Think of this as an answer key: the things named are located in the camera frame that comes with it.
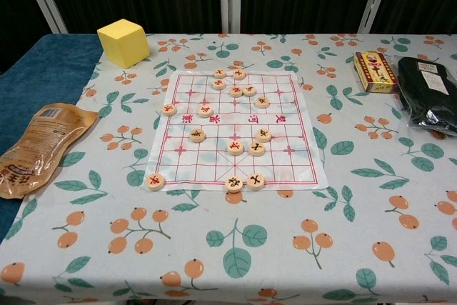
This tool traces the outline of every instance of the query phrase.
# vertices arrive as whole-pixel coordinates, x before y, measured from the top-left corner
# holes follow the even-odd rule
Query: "snack package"
[[[448,79],[445,66],[403,57],[398,62],[398,80],[409,126],[457,136],[457,87]]]
[[[67,146],[91,127],[97,116],[70,104],[43,106],[17,143],[0,156],[0,197],[23,198],[46,184]]]
[[[377,51],[356,52],[354,66],[365,92],[397,92],[398,81],[383,54]]]

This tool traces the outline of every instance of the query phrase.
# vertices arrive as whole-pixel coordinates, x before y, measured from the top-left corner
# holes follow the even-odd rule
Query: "tablecloth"
[[[160,34],[128,70],[102,56],[78,102],[101,118],[21,205],[0,246],[0,292],[37,304],[457,300],[456,139],[408,128],[396,97],[365,94],[352,63],[377,50],[455,76],[448,40]],[[169,75],[218,67],[297,74],[330,187],[139,187]]]

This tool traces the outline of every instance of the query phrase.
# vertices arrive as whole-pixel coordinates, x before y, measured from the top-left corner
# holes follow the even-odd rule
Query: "yellow box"
[[[141,26],[125,19],[97,30],[106,57],[129,68],[149,56],[146,34]]]
[[[395,93],[398,80],[393,75],[384,55],[375,51],[356,52],[354,66],[365,92]]]

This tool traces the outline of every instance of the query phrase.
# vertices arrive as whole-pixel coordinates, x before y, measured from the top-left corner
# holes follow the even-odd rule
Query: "plastic bag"
[[[23,198],[46,184],[67,146],[78,139],[98,114],[70,104],[43,106],[22,137],[0,156],[0,197]]]
[[[409,126],[457,136],[457,88],[445,66],[403,57],[398,62],[400,100]]]

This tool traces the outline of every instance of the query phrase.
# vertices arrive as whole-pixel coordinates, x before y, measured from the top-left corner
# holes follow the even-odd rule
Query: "black package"
[[[457,88],[448,80],[445,66],[403,57],[398,62],[398,82],[409,126],[457,136]]]

